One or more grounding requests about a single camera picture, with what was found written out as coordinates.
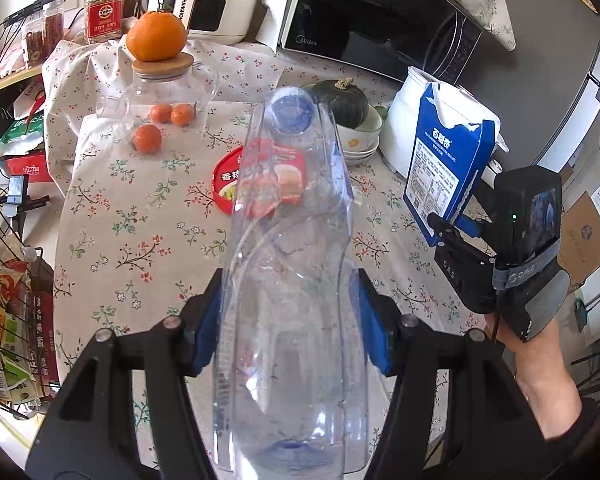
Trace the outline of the person's right hand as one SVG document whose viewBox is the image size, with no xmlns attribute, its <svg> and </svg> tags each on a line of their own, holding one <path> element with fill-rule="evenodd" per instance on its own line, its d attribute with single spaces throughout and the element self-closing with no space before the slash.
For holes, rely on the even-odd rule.
<svg viewBox="0 0 600 480">
<path fill-rule="evenodd" d="M 486 333 L 513 352 L 515 380 L 526 397 L 546 440 L 562 437 L 582 412 L 578 389 L 565 366 L 559 342 L 559 325 L 552 318 L 541 333 L 522 342 L 504 321 L 487 314 Z"/>
</svg>

